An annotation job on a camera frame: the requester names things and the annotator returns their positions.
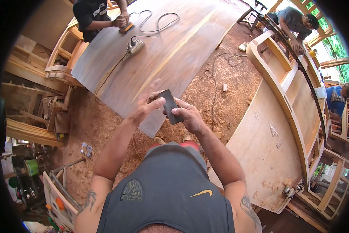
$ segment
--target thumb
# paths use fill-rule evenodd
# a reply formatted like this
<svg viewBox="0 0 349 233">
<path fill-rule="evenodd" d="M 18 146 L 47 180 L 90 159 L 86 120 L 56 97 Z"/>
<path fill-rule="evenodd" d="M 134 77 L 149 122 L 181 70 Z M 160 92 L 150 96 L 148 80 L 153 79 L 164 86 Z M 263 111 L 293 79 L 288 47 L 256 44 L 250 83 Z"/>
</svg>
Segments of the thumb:
<svg viewBox="0 0 349 233">
<path fill-rule="evenodd" d="M 172 114 L 175 116 L 182 116 L 184 119 L 186 119 L 190 116 L 190 110 L 184 108 L 172 109 Z"/>
<path fill-rule="evenodd" d="M 163 106 L 165 102 L 166 102 L 166 100 L 163 97 L 160 97 L 160 98 L 154 100 L 153 102 L 149 103 L 147 106 L 148 106 L 149 110 L 152 111 L 152 110 L 158 109 L 161 106 Z"/>
</svg>

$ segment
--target man in gray t-shirt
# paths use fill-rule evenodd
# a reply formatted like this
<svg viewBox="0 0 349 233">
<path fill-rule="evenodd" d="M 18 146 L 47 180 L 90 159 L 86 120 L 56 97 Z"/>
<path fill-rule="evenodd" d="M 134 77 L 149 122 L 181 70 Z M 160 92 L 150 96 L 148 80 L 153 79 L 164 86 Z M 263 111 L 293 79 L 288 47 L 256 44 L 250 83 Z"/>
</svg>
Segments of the man in gray t-shirt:
<svg viewBox="0 0 349 233">
<path fill-rule="evenodd" d="M 296 53 L 304 53 L 303 40 L 312 33 L 312 29 L 318 29 L 320 24 L 317 18 L 312 14 L 302 14 L 293 7 L 287 7 L 279 12 L 268 13 L 268 16 L 281 25 L 282 30 L 291 39 L 291 44 Z"/>
</svg>

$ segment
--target green bucket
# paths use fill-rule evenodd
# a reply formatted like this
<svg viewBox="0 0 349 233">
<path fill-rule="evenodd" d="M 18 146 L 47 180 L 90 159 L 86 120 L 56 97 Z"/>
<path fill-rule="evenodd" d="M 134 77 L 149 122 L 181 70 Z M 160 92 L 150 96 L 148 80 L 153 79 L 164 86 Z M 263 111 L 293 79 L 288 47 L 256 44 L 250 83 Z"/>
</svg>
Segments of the green bucket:
<svg viewBox="0 0 349 233">
<path fill-rule="evenodd" d="M 26 165 L 27 173 L 29 176 L 33 176 L 39 173 L 38 164 L 36 160 L 25 160 L 24 164 Z"/>
</svg>

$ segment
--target yellow nike swoosh logo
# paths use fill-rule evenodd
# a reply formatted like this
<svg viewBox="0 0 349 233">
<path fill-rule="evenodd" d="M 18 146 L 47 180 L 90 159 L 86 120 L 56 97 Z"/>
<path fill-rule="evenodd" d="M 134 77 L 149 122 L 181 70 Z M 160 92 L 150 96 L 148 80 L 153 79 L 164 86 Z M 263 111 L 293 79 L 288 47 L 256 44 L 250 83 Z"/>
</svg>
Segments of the yellow nike swoosh logo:
<svg viewBox="0 0 349 233">
<path fill-rule="evenodd" d="M 212 190 L 206 189 L 206 190 L 204 190 L 202 192 L 199 192 L 197 194 L 194 194 L 194 195 L 190 196 L 189 198 L 194 197 L 194 196 L 198 196 L 198 195 L 203 194 L 203 193 L 209 193 L 209 196 L 212 196 Z"/>
</svg>

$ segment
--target right hand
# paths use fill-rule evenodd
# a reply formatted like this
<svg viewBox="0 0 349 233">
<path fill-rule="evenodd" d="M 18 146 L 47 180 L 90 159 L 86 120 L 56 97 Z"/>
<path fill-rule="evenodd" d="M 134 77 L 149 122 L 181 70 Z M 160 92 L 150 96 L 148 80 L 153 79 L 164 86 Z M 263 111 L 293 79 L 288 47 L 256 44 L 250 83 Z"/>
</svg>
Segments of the right hand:
<svg viewBox="0 0 349 233">
<path fill-rule="evenodd" d="M 180 108 L 172 109 L 172 114 L 183 117 L 185 128 L 196 136 L 205 133 L 208 126 L 203 121 L 196 107 L 177 98 L 175 98 L 175 101 Z"/>
<path fill-rule="evenodd" d="M 117 17 L 116 20 L 111 21 L 113 27 L 122 28 L 128 24 L 128 21 L 125 17 Z"/>
<path fill-rule="evenodd" d="M 292 48 L 293 48 L 293 51 L 296 53 L 296 54 L 299 54 L 299 50 L 300 50 L 300 45 L 299 45 L 299 42 L 297 40 L 290 40 L 291 44 L 292 44 Z"/>
</svg>

